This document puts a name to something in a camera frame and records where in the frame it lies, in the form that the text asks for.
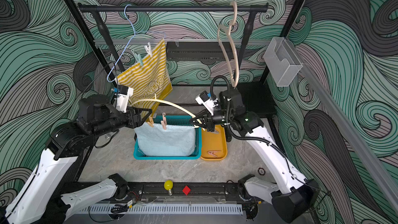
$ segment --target yellow light bulb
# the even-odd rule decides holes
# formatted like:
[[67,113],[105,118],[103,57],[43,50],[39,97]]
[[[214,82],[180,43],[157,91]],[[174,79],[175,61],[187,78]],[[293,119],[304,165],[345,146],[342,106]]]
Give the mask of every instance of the yellow light bulb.
[[166,182],[164,182],[164,189],[169,192],[169,195],[173,194],[172,188],[173,188],[173,182],[171,180],[167,180]]

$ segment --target white clothespin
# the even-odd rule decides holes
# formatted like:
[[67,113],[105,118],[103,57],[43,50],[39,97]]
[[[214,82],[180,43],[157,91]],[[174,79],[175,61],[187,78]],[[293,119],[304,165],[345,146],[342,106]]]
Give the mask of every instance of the white clothespin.
[[167,125],[167,121],[166,121],[166,113],[162,113],[163,116],[163,120],[160,121],[160,123],[162,124],[163,129],[167,130],[166,125]]
[[150,47],[150,42],[148,42],[148,46],[145,46],[145,50],[147,51],[148,55],[152,57],[152,48]]

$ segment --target wave pattern wallpaper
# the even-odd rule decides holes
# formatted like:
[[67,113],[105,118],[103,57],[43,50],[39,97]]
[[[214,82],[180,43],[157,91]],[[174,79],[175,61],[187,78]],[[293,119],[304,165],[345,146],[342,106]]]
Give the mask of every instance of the wave pattern wallpaper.
[[81,97],[110,91],[63,0],[0,0],[0,206],[30,176]]
[[[289,39],[398,182],[398,0],[305,0]],[[298,74],[267,78],[291,161],[324,191],[321,223],[398,223],[383,193]]]
[[[74,0],[74,2],[91,5],[229,5],[232,0]],[[269,3],[269,10],[257,14],[251,39],[271,39],[278,37],[286,22],[295,0],[235,0],[238,5],[264,5]],[[234,39],[243,36],[244,24],[249,13],[239,12],[237,23],[232,31]],[[96,22],[90,13],[83,14],[87,26],[95,38],[102,38]],[[133,31],[123,12],[101,12],[102,20],[107,24],[112,38],[130,38]],[[228,24],[232,12],[129,12],[140,38],[196,38],[216,39],[220,23]],[[116,45],[121,54],[124,45]],[[265,68],[263,53],[266,47],[251,46],[244,54],[241,65],[240,82],[258,81]],[[135,63],[132,50],[146,55],[143,45],[130,45],[121,60],[126,66]],[[115,60],[111,54],[107,59]],[[167,68],[173,84],[210,84],[217,75],[229,77],[226,62],[201,63],[193,61],[168,61]]]

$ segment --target pink clothespin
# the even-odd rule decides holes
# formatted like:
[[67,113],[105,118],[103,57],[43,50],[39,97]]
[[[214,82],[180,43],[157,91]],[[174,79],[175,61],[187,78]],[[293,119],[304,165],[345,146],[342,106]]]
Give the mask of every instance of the pink clothespin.
[[163,120],[160,121],[160,123],[162,124],[163,129],[167,130],[166,125],[167,125],[167,121],[166,121],[166,113],[162,113],[163,116]]
[[215,151],[207,151],[207,154],[212,155],[213,157],[218,157],[215,152],[221,152],[221,150],[215,150]]

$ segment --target marble floor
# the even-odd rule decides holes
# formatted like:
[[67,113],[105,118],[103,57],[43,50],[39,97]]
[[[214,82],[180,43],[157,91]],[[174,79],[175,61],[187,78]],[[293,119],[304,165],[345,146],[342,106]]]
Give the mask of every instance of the marble floor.
[[[209,91],[209,87],[174,87],[166,100],[174,103],[196,103],[195,97],[202,91]],[[214,87],[215,94],[226,90],[225,87]],[[186,107],[196,114],[203,107]],[[158,114],[186,115],[174,107],[158,107]],[[268,121],[264,124],[270,130]],[[134,152],[134,130],[120,129],[120,133],[112,142],[102,149],[94,148],[79,181],[101,181],[109,175],[119,173],[127,181],[135,182],[164,182],[171,179],[174,182],[226,182],[237,180],[247,174],[269,182],[275,182],[256,151],[245,141],[232,139],[227,143],[228,155],[217,162],[197,160],[136,160]],[[107,142],[100,137],[97,145]],[[264,168],[266,174],[258,174],[258,168]]]

